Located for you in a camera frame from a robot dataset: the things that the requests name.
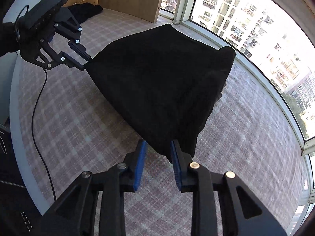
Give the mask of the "black sport shirt yellow print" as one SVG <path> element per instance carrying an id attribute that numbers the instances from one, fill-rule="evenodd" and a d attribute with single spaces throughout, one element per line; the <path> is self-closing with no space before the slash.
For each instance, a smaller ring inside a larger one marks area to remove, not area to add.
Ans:
<path id="1" fill-rule="evenodd" d="M 85 69 L 123 119 L 159 154 L 172 140 L 195 155 L 235 58 L 165 24 L 111 42 Z"/>

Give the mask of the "dark navy garment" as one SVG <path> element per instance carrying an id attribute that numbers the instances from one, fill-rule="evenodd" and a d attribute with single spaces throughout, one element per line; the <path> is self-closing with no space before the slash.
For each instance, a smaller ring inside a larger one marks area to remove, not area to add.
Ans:
<path id="1" fill-rule="evenodd" d="M 67 7 L 79 24 L 84 23 L 88 19 L 100 14 L 103 11 L 102 6 L 91 3 L 74 4 Z"/>

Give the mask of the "pink plaid table cloth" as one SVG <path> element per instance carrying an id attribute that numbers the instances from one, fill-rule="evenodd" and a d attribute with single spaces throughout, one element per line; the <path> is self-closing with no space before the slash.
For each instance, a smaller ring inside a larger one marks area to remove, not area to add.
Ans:
<path id="1" fill-rule="evenodd" d="M 305 181 L 284 112 L 238 63 L 171 24 L 105 11 L 18 57 L 32 235 L 286 235 Z"/>

